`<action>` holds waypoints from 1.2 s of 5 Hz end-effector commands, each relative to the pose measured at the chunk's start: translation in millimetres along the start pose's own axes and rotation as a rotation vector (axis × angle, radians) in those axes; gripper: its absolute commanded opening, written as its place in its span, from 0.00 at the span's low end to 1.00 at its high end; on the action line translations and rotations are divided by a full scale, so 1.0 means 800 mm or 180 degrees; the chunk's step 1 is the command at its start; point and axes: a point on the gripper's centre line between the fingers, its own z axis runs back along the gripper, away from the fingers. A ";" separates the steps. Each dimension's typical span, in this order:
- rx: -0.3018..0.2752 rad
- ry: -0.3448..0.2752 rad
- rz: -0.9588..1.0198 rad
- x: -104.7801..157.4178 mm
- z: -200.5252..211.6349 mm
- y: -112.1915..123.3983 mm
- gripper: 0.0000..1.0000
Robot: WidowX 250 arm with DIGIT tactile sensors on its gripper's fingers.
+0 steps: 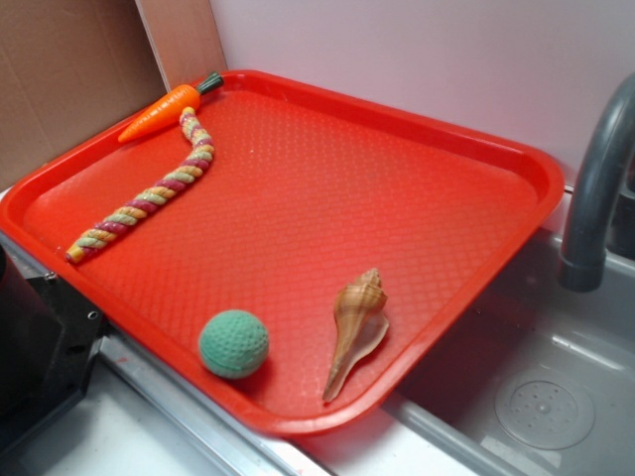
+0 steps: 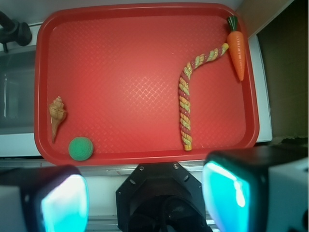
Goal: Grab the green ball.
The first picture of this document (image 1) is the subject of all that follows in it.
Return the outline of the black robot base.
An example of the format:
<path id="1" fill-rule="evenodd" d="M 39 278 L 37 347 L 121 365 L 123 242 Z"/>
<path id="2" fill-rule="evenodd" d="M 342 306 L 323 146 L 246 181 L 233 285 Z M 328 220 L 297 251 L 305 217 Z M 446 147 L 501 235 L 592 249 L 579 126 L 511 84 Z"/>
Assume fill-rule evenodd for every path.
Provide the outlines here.
<path id="1" fill-rule="evenodd" d="M 67 281 L 26 278 L 1 252 L 1 453 L 85 396 L 103 312 Z"/>

